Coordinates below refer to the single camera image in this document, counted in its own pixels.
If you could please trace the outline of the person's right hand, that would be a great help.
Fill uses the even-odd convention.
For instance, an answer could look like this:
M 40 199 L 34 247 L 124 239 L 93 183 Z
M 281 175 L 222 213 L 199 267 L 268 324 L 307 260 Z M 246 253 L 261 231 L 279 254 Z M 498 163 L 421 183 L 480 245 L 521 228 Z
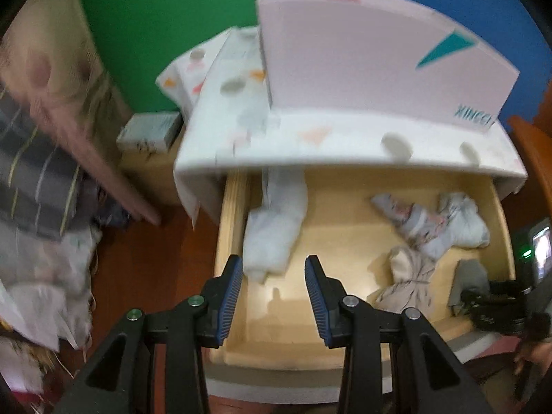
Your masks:
M 540 375 L 547 371 L 548 345 L 545 342 L 521 341 L 515 351 L 515 374 L 519 376 L 525 364 L 537 366 Z

